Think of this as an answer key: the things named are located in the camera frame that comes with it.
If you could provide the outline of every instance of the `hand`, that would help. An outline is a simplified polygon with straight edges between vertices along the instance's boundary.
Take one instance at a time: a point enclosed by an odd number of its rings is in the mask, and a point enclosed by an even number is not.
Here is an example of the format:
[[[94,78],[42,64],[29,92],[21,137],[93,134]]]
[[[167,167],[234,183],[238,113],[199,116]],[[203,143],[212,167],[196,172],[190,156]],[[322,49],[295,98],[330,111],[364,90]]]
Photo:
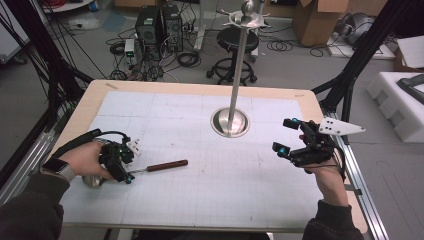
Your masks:
[[[349,206],[343,179],[333,158],[321,164],[305,165],[303,168],[315,174],[324,202],[334,206]]]
[[[99,154],[102,148],[100,142],[89,142],[69,150],[59,159],[66,161],[71,166],[75,175],[101,176],[102,178],[114,179],[110,173],[100,166]]]

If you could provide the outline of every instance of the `floor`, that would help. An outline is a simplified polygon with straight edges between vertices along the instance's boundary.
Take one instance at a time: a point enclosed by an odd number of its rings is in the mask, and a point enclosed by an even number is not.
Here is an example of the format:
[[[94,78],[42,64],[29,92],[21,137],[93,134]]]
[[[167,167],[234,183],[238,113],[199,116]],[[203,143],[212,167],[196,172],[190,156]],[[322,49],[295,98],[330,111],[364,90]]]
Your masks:
[[[226,6],[216,0],[206,2],[207,29],[222,29],[222,24],[226,22],[226,18],[219,14],[214,21],[215,9],[225,8],[228,12],[238,10],[234,4]],[[118,33],[132,28],[136,20],[134,13],[116,11],[110,0],[102,3],[101,10],[91,15],[100,20],[100,28],[75,32],[73,37],[103,74],[71,41],[70,36],[65,36],[78,68],[98,79],[109,76],[114,69],[114,58],[109,52],[106,40],[117,38]],[[66,21],[84,13],[89,12],[82,8],[59,17]],[[264,31],[275,31],[290,26],[287,20],[270,18],[267,21],[272,28]],[[174,62],[164,69],[168,70],[169,74],[165,74],[158,81],[216,84],[217,79],[206,78],[206,71],[218,59],[229,56],[217,46],[216,34],[217,31],[207,31],[199,66],[179,67],[169,71],[178,66],[178,63]],[[290,28],[273,35],[295,40]],[[266,42],[261,42],[259,58],[252,64],[258,81],[249,83],[248,87],[312,89],[319,86],[336,77],[348,62],[347,58],[330,57],[325,49],[321,51],[322,57],[311,55],[311,49],[308,48],[294,47],[290,51],[272,51],[267,48]],[[121,63],[120,66],[121,69],[125,68],[125,64]],[[354,90],[350,122],[364,126],[367,131],[352,135],[349,140],[389,238],[420,240],[424,239],[424,145],[405,144],[400,141],[391,123],[384,118],[377,104],[365,91],[376,75],[384,71],[393,71],[392,61],[372,60],[359,76]],[[29,63],[0,65],[0,151],[4,157],[0,167],[3,167],[46,109],[43,88],[34,76],[34,69]],[[105,232],[103,229],[66,227],[61,239],[103,239]],[[301,239],[301,234],[275,234],[275,239]]]

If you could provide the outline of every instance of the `wooden screwdriver handle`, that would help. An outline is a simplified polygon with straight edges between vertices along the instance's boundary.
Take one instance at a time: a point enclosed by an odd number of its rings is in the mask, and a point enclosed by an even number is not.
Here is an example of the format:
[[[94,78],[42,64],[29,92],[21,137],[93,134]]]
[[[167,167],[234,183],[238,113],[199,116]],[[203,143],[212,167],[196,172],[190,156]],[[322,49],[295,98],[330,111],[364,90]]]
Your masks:
[[[162,163],[162,164],[158,164],[158,165],[148,166],[146,168],[146,171],[154,172],[154,171],[164,170],[164,169],[168,169],[168,168],[186,166],[187,164],[188,164],[187,160],[180,160],[180,161],[175,161],[175,162]]]

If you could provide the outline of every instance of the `sleeve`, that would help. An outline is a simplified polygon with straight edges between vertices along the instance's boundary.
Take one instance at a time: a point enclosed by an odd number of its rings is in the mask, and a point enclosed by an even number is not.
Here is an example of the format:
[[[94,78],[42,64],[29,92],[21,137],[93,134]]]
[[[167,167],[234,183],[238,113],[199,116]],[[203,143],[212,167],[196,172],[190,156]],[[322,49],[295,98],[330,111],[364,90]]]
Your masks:
[[[36,174],[24,191],[0,207],[0,239],[58,239],[63,208],[59,205],[69,183],[61,178]]]
[[[333,206],[318,202],[315,218],[308,222],[303,240],[358,240],[364,239],[352,220],[352,207]]]

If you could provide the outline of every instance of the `chair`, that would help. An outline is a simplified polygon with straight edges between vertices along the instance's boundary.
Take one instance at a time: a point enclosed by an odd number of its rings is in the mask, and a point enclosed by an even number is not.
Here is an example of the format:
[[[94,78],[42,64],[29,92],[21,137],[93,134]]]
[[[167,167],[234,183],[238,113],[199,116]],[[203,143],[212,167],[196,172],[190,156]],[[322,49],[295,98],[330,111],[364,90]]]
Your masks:
[[[240,40],[240,28],[230,27],[226,28],[218,33],[216,39],[218,44],[227,50],[227,52],[232,52],[233,55],[231,58],[224,58],[219,60],[212,67],[210,71],[207,71],[206,77],[211,78],[214,74],[219,77],[218,85],[220,85],[223,81],[233,82],[234,72],[236,68],[237,62],[237,52],[239,47]],[[246,41],[246,48],[244,53],[250,53],[255,50],[259,45],[258,36],[249,31]],[[247,86],[246,80],[249,79],[250,82],[254,83],[257,80],[257,77],[254,75],[252,67],[246,62],[243,61],[242,73],[240,77],[240,83],[244,86]]]

